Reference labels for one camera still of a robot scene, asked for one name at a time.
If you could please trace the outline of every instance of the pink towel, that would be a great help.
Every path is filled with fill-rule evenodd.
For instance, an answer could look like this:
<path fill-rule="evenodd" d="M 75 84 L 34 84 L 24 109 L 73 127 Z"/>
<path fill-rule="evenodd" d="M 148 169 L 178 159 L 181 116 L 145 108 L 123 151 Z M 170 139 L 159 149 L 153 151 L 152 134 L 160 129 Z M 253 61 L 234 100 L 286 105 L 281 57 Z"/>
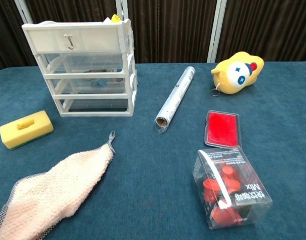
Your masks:
<path fill-rule="evenodd" d="M 72 154 L 48 172 L 19 180 L 0 214 L 0 240 L 40 240 L 71 217 L 113 158 L 112 132 L 100 148 Z"/>

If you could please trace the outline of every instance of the yellow toy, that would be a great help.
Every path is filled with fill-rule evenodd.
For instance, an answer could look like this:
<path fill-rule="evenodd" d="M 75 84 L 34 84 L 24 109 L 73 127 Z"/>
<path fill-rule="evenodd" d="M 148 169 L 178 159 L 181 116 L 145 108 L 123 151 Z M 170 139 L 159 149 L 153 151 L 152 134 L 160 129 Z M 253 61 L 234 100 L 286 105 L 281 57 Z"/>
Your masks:
<path fill-rule="evenodd" d="M 263 59 L 240 51 L 221 61 L 211 73 L 214 75 L 217 90 L 225 94 L 234 94 L 256 82 L 263 67 Z"/>
<path fill-rule="evenodd" d="M 17 148 L 53 130 L 44 110 L 0 126 L 2 142 L 9 149 Z"/>

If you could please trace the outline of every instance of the white plastic drawer unit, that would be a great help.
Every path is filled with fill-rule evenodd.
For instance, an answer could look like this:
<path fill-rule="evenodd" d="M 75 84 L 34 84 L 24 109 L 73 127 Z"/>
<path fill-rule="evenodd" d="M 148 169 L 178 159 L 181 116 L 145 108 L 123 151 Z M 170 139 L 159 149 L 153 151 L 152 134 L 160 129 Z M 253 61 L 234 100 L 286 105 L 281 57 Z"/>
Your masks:
<path fill-rule="evenodd" d="M 131 22 L 22 26 L 61 116 L 132 116 L 137 74 Z"/>

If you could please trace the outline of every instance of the brown curtain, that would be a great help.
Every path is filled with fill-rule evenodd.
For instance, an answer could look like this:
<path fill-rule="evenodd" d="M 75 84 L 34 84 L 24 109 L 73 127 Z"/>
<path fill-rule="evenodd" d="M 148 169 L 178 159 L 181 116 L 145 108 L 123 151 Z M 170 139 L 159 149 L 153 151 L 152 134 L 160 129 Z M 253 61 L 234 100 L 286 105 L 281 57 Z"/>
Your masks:
<path fill-rule="evenodd" d="M 26 0 L 33 22 L 101 22 L 116 13 L 115 0 Z"/>
<path fill-rule="evenodd" d="M 239 51 L 306 61 L 306 0 L 228 0 L 216 61 Z"/>
<path fill-rule="evenodd" d="M 0 70 L 36 65 L 14 0 L 0 0 Z"/>
<path fill-rule="evenodd" d="M 137 63 L 206 62 L 216 0 L 128 0 Z"/>

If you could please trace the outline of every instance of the yellow sponge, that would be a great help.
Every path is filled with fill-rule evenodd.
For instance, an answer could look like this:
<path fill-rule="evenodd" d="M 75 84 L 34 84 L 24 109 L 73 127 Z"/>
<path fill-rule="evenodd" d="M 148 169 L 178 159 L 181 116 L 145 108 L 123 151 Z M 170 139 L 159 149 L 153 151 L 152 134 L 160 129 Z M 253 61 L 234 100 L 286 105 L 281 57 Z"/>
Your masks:
<path fill-rule="evenodd" d="M 0 126 L 2 142 L 9 149 L 17 148 L 53 130 L 44 110 Z"/>

